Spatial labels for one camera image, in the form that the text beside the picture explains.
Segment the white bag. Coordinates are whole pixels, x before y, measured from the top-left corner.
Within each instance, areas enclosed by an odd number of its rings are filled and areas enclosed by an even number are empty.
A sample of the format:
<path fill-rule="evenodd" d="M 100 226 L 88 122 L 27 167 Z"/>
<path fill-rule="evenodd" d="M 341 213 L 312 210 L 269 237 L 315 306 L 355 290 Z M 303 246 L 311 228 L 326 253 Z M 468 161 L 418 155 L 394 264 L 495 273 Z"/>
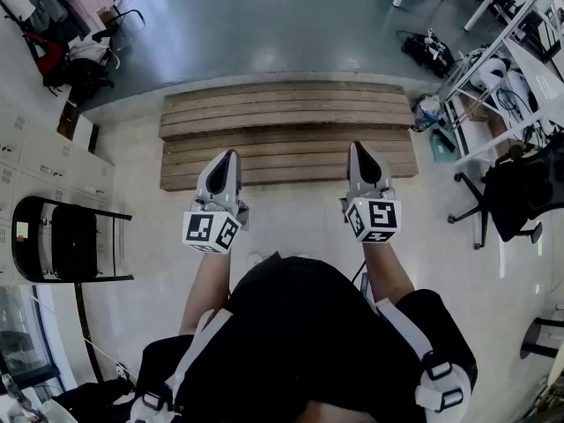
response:
<path fill-rule="evenodd" d="M 114 69 L 118 70 L 121 66 L 119 56 L 111 47 L 103 43 L 90 43 L 80 46 L 70 47 L 68 57 L 70 60 L 87 59 L 102 66 L 107 66 L 111 59 L 114 59 Z"/>

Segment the black backpack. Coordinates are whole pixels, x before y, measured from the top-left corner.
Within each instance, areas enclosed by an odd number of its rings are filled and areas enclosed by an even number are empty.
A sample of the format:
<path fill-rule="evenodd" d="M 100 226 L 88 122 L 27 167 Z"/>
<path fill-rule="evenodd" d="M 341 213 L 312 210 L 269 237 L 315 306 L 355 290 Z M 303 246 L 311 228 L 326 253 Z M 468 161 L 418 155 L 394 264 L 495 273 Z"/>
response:
<path fill-rule="evenodd" d="M 69 85 L 70 99 L 77 104 L 90 100 L 102 87 L 114 87 L 105 67 L 87 58 L 62 59 L 43 75 L 43 85 L 52 93 Z"/>

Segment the black equipment bag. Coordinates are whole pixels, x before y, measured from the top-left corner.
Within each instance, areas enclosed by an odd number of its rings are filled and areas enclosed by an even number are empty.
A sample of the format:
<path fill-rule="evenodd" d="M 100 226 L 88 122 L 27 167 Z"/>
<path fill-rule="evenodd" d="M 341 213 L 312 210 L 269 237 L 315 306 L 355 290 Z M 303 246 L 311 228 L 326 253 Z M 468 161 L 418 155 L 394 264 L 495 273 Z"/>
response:
<path fill-rule="evenodd" d="M 438 78 L 450 74 L 455 60 L 449 47 L 439 40 L 432 28 L 428 28 L 426 33 L 397 30 L 396 35 L 402 42 L 402 52 L 410 56 L 418 66 L 433 72 Z"/>

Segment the wooden slat platform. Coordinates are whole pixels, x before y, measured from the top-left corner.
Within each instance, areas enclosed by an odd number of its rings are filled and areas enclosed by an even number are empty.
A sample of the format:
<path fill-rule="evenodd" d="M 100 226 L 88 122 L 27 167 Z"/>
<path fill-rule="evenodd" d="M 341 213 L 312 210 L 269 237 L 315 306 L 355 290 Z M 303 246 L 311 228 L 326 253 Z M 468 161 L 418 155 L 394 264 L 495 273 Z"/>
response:
<path fill-rule="evenodd" d="M 160 187 L 194 189 L 229 149 L 246 185 L 343 181 L 354 141 L 380 154 L 393 177 L 411 178 L 419 172 L 413 122 L 396 85 L 286 81 L 178 93 L 164 99 L 160 117 Z"/>

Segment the black folding chair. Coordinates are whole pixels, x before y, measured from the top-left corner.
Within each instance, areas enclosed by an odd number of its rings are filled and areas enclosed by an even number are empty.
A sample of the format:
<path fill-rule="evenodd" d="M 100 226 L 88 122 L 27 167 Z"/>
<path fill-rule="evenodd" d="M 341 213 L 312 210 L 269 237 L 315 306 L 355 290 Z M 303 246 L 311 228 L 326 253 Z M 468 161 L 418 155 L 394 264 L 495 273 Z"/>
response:
<path fill-rule="evenodd" d="M 45 205 L 54 207 L 50 223 L 50 252 L 52 269 L 41 267 L 40 226 Z M 34 284 L 82 284 L 131 281 L 130 274 L 119 275 L 112 262 L 113 275 L 104 277 L 98 269 L 97 218 L 105 217 L 115 223 L 130 221 L 125 213 L 96 210 L 78 204 L 58 202 L 45 197 L 22 198 L 15 206 L 11 219 L 11 254 L 20 275 Z M 29 224 L 27 240 L 16 241 L 16 222 Z"/>

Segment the person's black clothed body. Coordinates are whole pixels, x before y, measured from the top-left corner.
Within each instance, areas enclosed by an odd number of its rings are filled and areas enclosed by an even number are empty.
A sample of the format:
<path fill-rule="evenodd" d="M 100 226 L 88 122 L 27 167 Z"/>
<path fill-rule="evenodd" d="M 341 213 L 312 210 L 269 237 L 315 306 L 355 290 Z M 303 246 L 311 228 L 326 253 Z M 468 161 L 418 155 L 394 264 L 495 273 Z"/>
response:
<path fill-rule="evenodd" d="M 443 361 L 472 392 L 477 361 L 440 295 L 408 293 L 397 309 L 427 337 L 417 354 L 324 262 L 271 256 L 249 271 L 226 304 L 229 318 L 173 386 L 192 335 L 143 353 L 139 395 L 167 397 L 175 423 L 294 423 L 318 402 L 363 412 L 376 423 L 426 423 L 415 390 Z"/>

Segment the person's right forearm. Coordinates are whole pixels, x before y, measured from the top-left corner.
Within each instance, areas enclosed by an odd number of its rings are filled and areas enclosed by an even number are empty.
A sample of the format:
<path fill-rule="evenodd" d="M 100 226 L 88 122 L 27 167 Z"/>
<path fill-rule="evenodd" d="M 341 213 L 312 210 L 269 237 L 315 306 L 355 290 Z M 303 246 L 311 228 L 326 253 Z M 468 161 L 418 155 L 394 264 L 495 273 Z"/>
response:
<path fill-rule="evenodd" d="M 397 304 L 415 288 L 388 243 L 363 243 L 367 278 L 375 302 L 388 299 Z"/>

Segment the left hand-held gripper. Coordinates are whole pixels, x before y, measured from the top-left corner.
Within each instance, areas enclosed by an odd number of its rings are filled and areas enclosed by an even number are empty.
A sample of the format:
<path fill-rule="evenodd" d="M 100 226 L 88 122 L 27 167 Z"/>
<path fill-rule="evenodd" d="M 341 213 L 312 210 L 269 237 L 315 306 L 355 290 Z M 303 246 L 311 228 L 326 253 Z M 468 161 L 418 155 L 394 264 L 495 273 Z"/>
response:
<path fill-rule="evenodd" d="M 202 253 L 230 253 L 236 235 L 249 225 L 249 207 L 238 197 L 240 175 L 235 150 L 224 151 L 207 164 L 197 179 L 200 196 L 183 215 L 185 246 Z"/>

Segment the grey garment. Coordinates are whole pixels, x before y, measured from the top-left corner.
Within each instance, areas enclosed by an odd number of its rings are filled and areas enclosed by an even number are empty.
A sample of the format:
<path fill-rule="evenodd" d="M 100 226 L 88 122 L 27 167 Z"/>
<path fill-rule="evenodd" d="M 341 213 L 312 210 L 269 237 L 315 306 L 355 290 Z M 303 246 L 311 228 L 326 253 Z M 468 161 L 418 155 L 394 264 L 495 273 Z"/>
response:
<path fill-rule="evenodd" d="M 36 33 L 43 33 L 49 29 L 51 22 L 63 23 L 68 12 L 63 8 L 59 0 L 29 0 L 34 11 L 29 21 Z"/>

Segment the black framed window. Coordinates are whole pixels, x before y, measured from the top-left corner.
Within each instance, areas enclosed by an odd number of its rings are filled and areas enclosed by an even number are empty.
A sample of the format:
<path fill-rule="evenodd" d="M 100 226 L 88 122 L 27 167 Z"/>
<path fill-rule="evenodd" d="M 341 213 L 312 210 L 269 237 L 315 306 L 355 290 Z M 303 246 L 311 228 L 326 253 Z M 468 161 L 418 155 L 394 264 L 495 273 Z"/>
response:
<path fill-rule="evenodd" d="M 14 378 L 46 394 L 65 391 L 34 286 L 0 286 L 0 354 Z"/>

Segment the grey metal locker cabinet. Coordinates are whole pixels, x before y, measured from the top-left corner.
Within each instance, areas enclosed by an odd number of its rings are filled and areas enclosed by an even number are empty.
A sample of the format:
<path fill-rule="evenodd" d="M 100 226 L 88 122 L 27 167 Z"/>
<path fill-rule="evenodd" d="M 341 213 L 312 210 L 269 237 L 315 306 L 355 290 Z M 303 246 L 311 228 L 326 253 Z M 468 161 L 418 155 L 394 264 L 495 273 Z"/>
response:
<path fill-rule="evenodd" d="M 11 253 L 11 219 L 28 196 L 108 211 L 115 169 L 0 98 L 0 286 L 23 285 Z"/>

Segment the person's left forearm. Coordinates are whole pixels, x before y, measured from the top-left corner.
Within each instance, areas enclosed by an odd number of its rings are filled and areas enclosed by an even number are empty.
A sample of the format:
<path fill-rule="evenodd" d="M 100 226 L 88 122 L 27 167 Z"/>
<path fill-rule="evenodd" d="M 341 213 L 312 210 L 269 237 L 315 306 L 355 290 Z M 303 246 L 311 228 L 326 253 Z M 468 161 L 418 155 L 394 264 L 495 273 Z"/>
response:
<path fill-rule="evenodd" d="M 179 334 L 194 335 L 205 312 L 223 308 L 230 285 L 230 254 L 204 254 L 182 315 Z"/>

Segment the green box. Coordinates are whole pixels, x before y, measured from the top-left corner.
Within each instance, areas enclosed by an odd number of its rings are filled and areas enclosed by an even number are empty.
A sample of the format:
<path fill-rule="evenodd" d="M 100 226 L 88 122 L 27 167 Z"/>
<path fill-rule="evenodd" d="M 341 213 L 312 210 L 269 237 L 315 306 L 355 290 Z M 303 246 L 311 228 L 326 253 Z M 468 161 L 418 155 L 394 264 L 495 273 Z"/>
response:
<path fill-rule="evenodd" d="M 454 163 L 457 160 L 458 145 L 448 131 L 433 129 L 429 141 L 435 163 Z"/>

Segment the black office chair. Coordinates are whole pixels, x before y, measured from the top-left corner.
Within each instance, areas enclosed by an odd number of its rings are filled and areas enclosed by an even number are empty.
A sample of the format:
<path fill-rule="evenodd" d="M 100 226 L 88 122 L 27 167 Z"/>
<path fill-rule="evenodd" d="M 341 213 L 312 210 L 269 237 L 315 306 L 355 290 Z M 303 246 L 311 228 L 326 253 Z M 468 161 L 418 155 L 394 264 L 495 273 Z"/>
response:
<path fill-rule="evenodd" d="M 564 133 L 553 134 L 537 152 L 530 146 L 511 146 L 481 178 L 483 191 L 462 172 L 455 174 L 454 180 L 466 184 L 477 205 L 458 217 L 448 216 L 448 222 L 481 215 L 481 239 L 474 249 L 485 247 L 489 219 L 502 241 L 524 236 L 536 243 L 543 233 L 542 224 L 530 230 L 525 224 L 546 212 L 564 209 Z"/>

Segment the white robot shell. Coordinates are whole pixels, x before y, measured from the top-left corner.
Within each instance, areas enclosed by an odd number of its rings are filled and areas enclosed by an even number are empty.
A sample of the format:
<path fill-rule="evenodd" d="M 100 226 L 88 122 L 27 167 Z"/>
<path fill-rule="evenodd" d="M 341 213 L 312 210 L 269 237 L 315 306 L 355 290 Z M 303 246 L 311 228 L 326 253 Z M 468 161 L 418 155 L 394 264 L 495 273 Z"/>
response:
<path fill-rule="evenodd" d="M 492 57 L 487 59 L 470 78 L 471 85 L 481 92 L 503 89 L 530 108 L 537 105 L 524 74 L 519 69 L 511 69 L 509 61 Z"/>

